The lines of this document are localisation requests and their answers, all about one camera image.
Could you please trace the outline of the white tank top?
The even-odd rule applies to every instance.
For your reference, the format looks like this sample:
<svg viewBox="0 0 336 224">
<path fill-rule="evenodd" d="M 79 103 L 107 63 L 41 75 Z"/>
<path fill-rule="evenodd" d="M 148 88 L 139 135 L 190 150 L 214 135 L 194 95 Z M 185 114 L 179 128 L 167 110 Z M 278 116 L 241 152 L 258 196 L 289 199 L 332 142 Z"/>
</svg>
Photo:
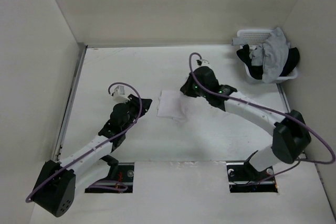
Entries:
<svg viewBox="0 0 336 224">
<path fill-rule="evenodd" d="M 177 122 L 186 121 L 182 107 L 182 94 L 176 90 L 162 90 L 159 96 L 157 117 L 172 119 Z"/>
</svg>

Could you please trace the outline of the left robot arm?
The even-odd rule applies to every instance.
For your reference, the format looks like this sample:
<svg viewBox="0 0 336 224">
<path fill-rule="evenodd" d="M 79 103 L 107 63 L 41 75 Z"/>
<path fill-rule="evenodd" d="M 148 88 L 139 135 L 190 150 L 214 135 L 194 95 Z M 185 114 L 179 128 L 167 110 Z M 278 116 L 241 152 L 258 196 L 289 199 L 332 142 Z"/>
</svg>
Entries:
<svg viewBox="0 0 336 224">
<path fill-rule="evenodd" d="M 79 178 L 98 161 L 107 161 L 100 168 L 106 181 L 113 181 L 118 168 L 112 165 L 109 154 L 125 140 L 126 132 L 150 109 L 152 99 L 129 95 L 126 102 L 117 103 L 103 128 L 86 146 L 58 161 L 47 161 L 34 185 L 30 200 L 51 213 L 61 217 L 72 205 Z"/>
</svg>

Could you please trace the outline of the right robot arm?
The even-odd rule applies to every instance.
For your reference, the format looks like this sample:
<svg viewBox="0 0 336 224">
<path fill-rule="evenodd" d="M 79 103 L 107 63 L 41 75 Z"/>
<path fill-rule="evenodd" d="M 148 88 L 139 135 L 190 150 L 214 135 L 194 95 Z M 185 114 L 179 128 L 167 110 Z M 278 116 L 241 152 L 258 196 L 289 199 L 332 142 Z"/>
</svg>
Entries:
<svg viewBox="0 0 336 224">
<path fill-rule="evenodd" d="M 229 85 L 219 84 L 213 70 L 198 67 L 189 74 L 180 88 L 182 94 L 191 98 L 202 97 L 213 107 L 240 116 L 265 130 L 272 137 L 272 144 L 255 151 L 244 161 L 244 175 L 257 179 L 264 170 L 277 163 L 292 164 L 310 144 L 307 129 L 293 119 L 304 123 L 300 112 L 277 114 L 251 106 L 243 94 Z"/>
</svg>

